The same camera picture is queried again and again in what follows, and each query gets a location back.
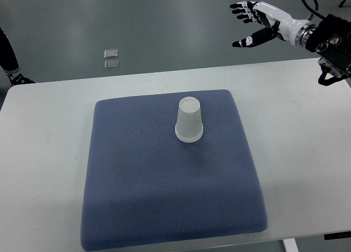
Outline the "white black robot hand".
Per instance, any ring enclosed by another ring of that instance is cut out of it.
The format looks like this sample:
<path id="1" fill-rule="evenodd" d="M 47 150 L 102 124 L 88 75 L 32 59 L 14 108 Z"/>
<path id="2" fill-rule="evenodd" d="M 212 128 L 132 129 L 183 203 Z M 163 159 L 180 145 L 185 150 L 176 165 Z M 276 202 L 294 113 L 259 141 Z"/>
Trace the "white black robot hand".
<path id="1" fill-rule="evenodd" d="M 246 38 L 234 41 L 234 48 L 253 48 L 274 38 L 301 47 L 305 45 L 307 35 L 316 28 L 311 21 L 294 19 L 287 12 L 266 2 L 243 1 L 231 4 L 230 8 L 243 23 L 252 22 L 264 26 Z"/>

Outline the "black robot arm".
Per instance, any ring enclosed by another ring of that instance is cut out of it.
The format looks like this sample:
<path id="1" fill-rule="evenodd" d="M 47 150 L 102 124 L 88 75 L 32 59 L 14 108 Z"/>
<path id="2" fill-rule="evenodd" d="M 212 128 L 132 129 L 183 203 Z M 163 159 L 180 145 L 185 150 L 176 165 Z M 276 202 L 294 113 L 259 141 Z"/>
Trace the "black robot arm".
<path id="1" fill-rule="evenodd" d="M 320 55 L 318 83 L 329 86 L 350 78 L 350 22 L 329 14 L 301 37 L 301 44 Z"/>

